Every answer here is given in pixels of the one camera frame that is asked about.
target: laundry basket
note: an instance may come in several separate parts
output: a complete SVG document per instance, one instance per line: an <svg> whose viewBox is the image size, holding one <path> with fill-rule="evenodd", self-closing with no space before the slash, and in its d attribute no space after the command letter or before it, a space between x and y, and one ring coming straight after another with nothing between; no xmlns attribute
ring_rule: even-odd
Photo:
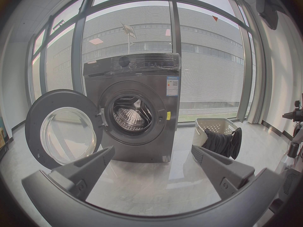
<svg viewBox="0 0 303 227"><path fill-rule="evenodd" d="M205 129L219 134L231 134L238 128L233 122L224 118L198 118L195 124L194 138L192 140L192 144L195 146L202 146L205 143L207 139L204 132Z"/></svg>

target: building facade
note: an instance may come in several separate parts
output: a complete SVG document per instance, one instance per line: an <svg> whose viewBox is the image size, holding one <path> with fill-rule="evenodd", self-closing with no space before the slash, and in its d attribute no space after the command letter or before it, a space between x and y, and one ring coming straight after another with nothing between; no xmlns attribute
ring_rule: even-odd
<svg viewBox="0 0 303 227"><path fill-rule="evenodd" d="M86 62L128 54L128 36L123 31L122 23L131 26L136 35L136 39L130 38L131 54L172 52L168 2L167 6L119 6L117 10L110 9L86 18L82 35L82 70ZM221 19L215 20L212 15L187 8L179 7L178 12L182 50L179 120L192 121L187 115L236 116L244 81L244 51L238 25ZM47 91L58 88L73 89L73 30L74 25L71 25L47 46ZM82 81L86 94L84 78Z"/></svg>

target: washing machine door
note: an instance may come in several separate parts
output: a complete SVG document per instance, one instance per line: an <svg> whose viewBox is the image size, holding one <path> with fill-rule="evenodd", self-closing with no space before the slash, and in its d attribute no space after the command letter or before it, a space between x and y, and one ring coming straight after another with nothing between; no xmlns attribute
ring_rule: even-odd
<svg viewBox="0 0 303 227"><path fill-rule="evenodd" d="M96 152L101 125L92 101L78 92L58 89L34 102L26 117L25 137L36 160L53 169Z"/></svg>

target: floor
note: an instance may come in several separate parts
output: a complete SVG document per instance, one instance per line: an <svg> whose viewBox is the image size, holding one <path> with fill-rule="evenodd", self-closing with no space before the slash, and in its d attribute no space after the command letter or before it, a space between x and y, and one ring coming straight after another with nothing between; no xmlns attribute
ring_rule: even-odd
<svg viewBox="0 0 303 227"><path fill-rule="evenodd" d="M243 130L237 161L251 165L255 174L265 167L275 170L289 140L263 125L237 122ZM111 161L87 198L96 206L135 215L170 215L196 210L220 198L190 153L194 128L178 128L170 163ZM41 169L25 141L24 126L13 133L10 150L0 162L0 172L10 191L38 225L50 226L26 195L21 179Z"/></svg>

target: black cloth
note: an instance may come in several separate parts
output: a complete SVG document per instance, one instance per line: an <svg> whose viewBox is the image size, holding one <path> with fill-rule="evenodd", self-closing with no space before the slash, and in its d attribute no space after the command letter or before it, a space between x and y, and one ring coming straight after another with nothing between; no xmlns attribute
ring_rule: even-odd
<svg viewBox="0 0 303 227"><path fill-rule="evenodd" d="M207 134L207 141L202 147L218 153L225 157L232 157L234 160L238 157L242 142L242 129L237 128L232 134L219 134L204 130Z"/></svg>

